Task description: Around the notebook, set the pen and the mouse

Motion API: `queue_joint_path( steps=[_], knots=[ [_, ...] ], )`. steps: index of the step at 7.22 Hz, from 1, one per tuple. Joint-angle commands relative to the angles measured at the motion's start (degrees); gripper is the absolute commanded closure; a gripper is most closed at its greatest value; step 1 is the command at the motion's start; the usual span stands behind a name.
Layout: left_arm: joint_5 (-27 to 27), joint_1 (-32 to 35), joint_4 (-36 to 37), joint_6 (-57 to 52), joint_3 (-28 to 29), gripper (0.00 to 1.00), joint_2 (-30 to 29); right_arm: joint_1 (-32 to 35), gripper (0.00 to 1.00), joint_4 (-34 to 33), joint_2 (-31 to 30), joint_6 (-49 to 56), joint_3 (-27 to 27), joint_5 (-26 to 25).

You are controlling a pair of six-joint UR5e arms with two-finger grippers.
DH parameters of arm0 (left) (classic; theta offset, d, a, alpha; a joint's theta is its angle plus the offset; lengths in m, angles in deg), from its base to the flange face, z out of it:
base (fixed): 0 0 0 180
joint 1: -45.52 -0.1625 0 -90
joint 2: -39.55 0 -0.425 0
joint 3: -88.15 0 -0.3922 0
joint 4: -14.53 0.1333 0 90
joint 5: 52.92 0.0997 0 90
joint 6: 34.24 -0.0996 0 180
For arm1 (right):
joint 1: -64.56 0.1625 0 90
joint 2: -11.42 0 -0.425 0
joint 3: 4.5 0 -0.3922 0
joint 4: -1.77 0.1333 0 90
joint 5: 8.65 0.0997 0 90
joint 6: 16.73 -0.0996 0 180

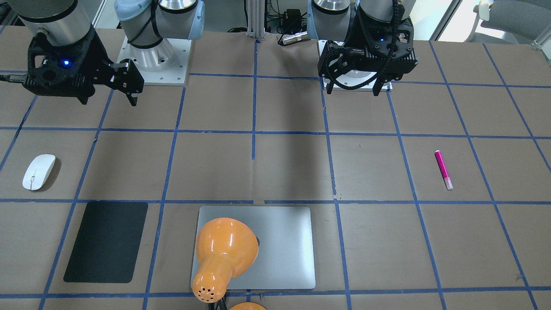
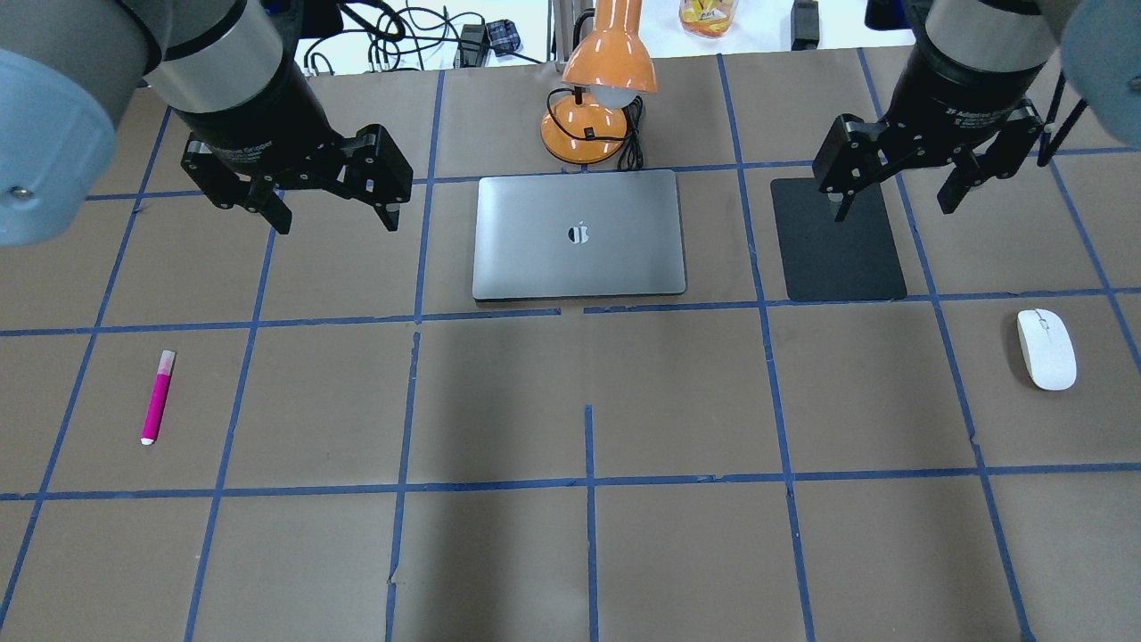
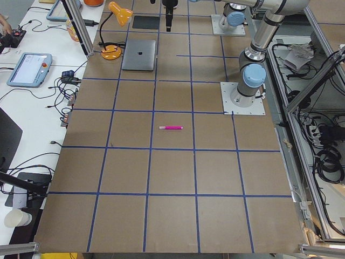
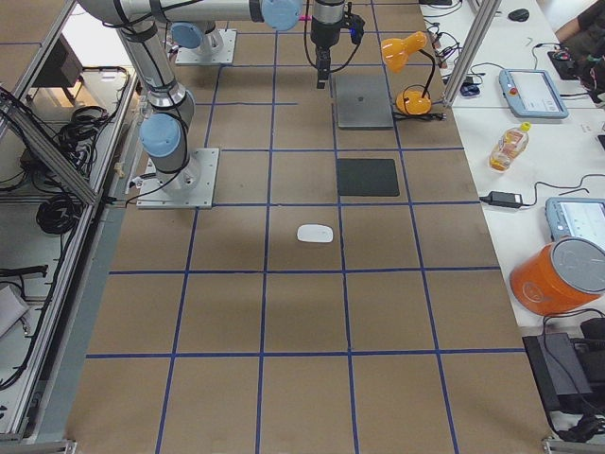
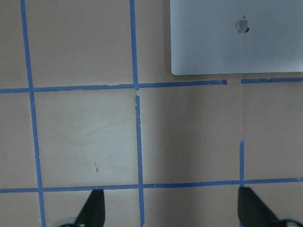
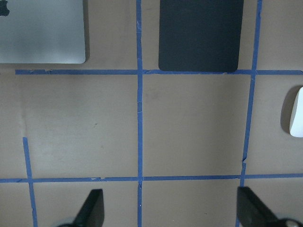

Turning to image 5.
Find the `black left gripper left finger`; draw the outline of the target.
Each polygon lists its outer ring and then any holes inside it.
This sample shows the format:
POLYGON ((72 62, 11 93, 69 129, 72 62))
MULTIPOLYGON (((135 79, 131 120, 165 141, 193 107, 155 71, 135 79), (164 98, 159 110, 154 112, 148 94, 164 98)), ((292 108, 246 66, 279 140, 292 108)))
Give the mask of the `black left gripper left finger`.
POLYGON ((103 227, 105 223, 104 190, 93 190, 82 210, 78 214, 74 225, 76 227, 103 227))

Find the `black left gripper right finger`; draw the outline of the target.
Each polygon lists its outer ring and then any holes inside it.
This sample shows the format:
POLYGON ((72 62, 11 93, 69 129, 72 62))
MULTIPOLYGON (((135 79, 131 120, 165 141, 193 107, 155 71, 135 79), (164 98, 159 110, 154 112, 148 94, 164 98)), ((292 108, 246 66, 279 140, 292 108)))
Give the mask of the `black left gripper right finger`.
POLYGON ((279 218, 250 187, 238 189, 238 218, 243 227, 278 227, 279 218))

